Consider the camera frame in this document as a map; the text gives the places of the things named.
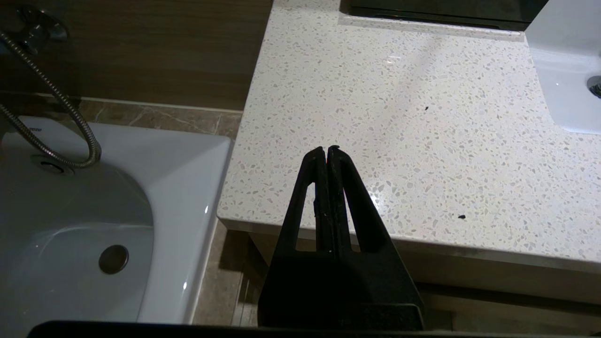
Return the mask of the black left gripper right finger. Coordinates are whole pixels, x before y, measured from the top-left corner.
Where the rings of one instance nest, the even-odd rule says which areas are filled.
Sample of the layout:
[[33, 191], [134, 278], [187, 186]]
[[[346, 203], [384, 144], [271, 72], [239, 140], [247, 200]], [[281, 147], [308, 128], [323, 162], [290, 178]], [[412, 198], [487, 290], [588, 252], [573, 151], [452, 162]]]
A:
[[423, 330], [423, 302], [350, 156], [328, 148], [329, 203], [343, 325]]

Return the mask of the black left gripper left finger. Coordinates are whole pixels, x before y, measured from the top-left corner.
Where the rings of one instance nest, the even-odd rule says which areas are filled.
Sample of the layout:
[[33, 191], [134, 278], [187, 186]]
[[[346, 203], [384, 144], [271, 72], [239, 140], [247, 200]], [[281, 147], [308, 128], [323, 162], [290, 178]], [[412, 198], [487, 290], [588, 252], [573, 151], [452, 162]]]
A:
[[[310, 185], [315, 191], [316, 249], [301, 252], [296, 246]], [[327, 323], [327, 310], [333, 302], [333, 263], [338, 258], [339, 237], [333, 225], [328, 165], [324, 148], [317, 147], [303, 157], [262, 287], [258, 324], [297, 329]]]

